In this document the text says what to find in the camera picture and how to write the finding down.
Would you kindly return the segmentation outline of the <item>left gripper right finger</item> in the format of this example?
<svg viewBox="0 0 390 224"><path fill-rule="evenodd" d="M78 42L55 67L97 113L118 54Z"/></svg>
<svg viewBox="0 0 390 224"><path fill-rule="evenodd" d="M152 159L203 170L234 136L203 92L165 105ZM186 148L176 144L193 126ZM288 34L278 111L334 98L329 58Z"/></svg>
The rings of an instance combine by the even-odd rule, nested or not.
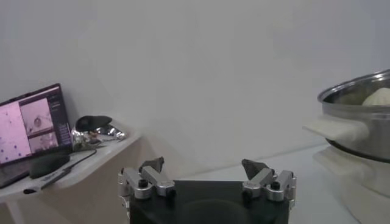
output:
<svg viewBox="0 0 390 224"><path fill-rule="evenodd" d="M249 159L243 159L241 165L248 177L248 180L242 183L242 196L246 203L263 194L269 201L296 202L296 176L292 171L283 170L277 173L265 163Z"/></svg>

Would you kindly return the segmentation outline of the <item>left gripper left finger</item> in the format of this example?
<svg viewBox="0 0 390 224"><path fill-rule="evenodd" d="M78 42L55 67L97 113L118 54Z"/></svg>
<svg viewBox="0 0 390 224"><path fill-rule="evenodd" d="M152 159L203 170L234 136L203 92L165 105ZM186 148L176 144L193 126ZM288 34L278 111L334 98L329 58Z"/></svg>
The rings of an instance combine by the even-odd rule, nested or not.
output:
<svg viewBox="0 0 390 224"><path fill-rule="evenodd" d="M173 180L163 175L164 157L147 160L138 168L125 167L118 172L118 196L129 200L148 200L152 193L164 198L176 196Z"/></svg>

